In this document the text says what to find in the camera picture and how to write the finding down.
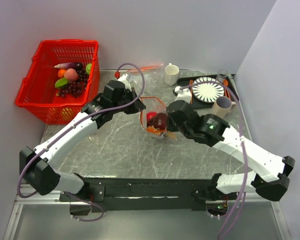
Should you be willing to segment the dark red apple toy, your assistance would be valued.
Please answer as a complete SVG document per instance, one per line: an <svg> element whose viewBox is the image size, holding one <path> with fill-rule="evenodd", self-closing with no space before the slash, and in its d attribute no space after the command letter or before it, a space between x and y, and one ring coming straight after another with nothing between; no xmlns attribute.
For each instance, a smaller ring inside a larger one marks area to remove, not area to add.
<svg viewBox="0 0 300 240"><path fill-rule="evenodd" d="M155 129L165 130L167 127L168 115L164 112L158 113L152 120L152 126Z"/></svg>

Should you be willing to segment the clear zip bag orange zipper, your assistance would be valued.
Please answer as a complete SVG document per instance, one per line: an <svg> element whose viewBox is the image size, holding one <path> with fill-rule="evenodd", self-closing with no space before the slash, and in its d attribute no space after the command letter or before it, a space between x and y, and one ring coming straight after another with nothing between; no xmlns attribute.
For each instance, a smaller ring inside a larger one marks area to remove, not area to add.
<svg viewBox="0 0 300 240"><path fill-rule="evenodd" d="M141 97L145 109L140 113L140 124L148 134L157 139L177 140L176 134L168 131L168 114L166 105L155 96Z"/></svg>

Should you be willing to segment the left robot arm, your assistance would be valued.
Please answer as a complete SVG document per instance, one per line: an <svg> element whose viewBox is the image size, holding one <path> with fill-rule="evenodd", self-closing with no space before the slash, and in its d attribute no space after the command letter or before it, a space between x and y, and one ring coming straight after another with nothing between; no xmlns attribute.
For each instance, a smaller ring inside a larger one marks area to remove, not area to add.
<svg viewBox="0 0 300 240"><path fill-rule="evenodd" d="M131 115L145 110L140 96L126 74L108 82L103 92L88 102L53 137L34 149L26 146L19 152L19 180L25 180L35 193L42 196L60 190L71 193L78 201L85 200L90 189L84 178L75 173L57 171L56 165L82 139L111 121L115 114Z"/></svg>

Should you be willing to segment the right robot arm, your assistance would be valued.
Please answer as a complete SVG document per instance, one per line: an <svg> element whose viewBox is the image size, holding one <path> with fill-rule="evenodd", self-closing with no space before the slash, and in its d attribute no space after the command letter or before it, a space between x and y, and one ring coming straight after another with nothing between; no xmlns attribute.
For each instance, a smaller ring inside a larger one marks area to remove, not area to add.
<svg viewBox="0 0 300 240"><path fill-rule="evenodd" d="M287 192L289 174L295 165L294 158L268 152L241 136L222 118L211 113L199 115L183 100L172 102L166 111L169 130L179 131L187 139L222 151L246 167L241 174L214 174L208 187L213 200L232 193L247 192L278 202Z"/></svg>

